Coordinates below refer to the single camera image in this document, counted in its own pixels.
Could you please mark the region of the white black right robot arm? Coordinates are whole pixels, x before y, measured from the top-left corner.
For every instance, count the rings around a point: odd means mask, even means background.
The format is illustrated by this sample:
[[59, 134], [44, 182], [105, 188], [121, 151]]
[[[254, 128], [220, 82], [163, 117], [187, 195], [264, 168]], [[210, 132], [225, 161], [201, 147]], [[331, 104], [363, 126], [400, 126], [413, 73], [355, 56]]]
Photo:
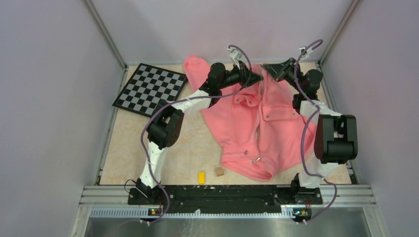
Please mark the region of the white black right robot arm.
[[334, 168], [356, 158], [356, 118], [335, 112], [319, 101], [317, 91], [323, 79], [319, 70], [312, 69], [304, 74], [294, 58], [277, 64], [263, 64], [262, 68], [275, 81], [285, 80], [298, 91], [293, 96], [293, 108], [316, 125], [315, 158], [309, 163], [303, 158], [304, 172], [298, 173], [291, 182], [291, 200], [304, 203], [309, 196], [315, 196], [321, 182]]

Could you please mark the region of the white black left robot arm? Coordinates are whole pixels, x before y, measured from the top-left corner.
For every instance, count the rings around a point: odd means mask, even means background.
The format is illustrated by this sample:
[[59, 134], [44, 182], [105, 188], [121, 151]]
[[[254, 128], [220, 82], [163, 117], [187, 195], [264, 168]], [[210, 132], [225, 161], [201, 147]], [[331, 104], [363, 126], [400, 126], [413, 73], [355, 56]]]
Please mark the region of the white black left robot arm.
[[192, 95], [173, 102], [158, 102], [141, 133], [147, 135], [148, 144], [141, 143], [146, 152], [146, 164], [136, 181], [136, 189], [146, 204], [158, 199], [156, 187], [161, 185], [164, 159], [169, 147], [179, 138], [184, 117], [214, 106], [224, 97], [221, 92], [224, 88], [239, 84], [239, 89], [243, 90], [261, 80], [261, 75], [241, 61], [231, 70], [225, 69], [222, 63], [214, 63], [204, 83]]

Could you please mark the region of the pink zip-up jacket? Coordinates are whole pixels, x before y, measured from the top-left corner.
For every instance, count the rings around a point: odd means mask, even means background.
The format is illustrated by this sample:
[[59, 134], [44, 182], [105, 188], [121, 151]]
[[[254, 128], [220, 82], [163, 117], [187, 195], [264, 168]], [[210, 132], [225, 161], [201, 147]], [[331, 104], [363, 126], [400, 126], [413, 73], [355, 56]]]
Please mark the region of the pink zip-up jacket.
[[224, 97], [201, 113], [222, 147], [221, 165], [269, 181], [314, 154], [316, 125], [292, 107], [287, 82], [274, 81], [259, 64], [252, 70], [263, 80], [243, 90], [238, 84], [223, 89]]

